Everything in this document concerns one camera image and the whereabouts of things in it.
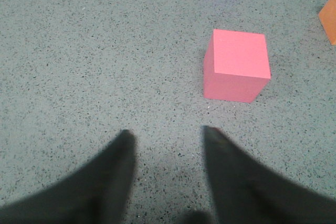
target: cube side face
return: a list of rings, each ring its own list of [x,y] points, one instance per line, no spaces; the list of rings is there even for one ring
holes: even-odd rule
[[[270,79],[264,34],[214,30],[216,73]]]
[[[336,0],[328,0],[319,13],[323,29],[332,45],[336,45]]]
[[[204,83],[204,97],[208,99],[251,103],[269,79],[214,74]]]

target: speckled floor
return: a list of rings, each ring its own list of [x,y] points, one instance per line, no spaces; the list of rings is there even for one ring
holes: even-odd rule
[[[125,223],[210,209],[201,126],[336,198],[336,46],[327,0],[0,0],[0,206],[45,188],[121,129],[138,137]],[[213,28],[266,35],[251,103],[206,100]]]

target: cube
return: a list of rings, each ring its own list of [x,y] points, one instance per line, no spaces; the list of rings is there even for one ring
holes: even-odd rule
[[[319,18],[330,43],[336,45],[336,0],[328,0]]]
[[[265,35],[215,29],[203,73],[205,98],[253,102],[271,79]]]

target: foam cube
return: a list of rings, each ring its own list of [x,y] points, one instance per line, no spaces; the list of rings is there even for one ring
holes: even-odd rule
[[[336,0],[328,0],[319,13],[322,26],[332,45],[336,45]]]
[[[271,79],[263,34],[215,29],[203,63],[208,99],[251,103]]]

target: pink block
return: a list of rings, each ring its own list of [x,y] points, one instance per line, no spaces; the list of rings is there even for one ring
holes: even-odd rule
[[[253,102],[271,79],[265,35],[215,29],[203,70],[205,98]]]

